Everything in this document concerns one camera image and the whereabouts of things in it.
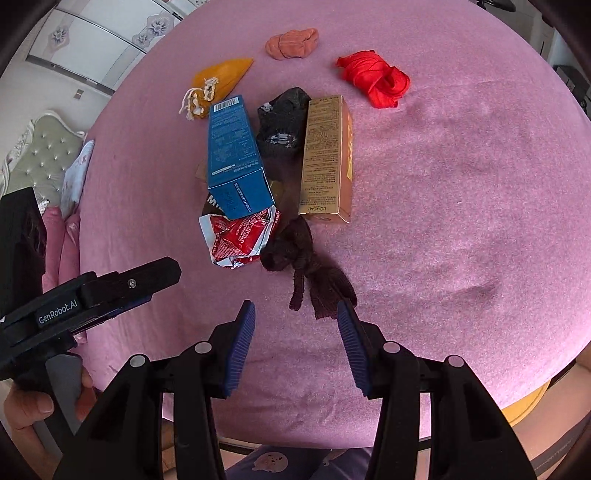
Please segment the person left hand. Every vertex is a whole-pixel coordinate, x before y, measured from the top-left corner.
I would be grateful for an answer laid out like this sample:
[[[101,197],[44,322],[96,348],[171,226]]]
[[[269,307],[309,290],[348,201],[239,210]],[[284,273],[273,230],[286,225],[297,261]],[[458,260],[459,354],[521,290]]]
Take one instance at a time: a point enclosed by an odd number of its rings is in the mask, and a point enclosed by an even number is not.
[[[59,461],[46,451],[33,428],[53,414],[52,398],[43,392],[23,391],[13,383],[3,406],[12,442],[24,460],[41,479],[52,479]]]

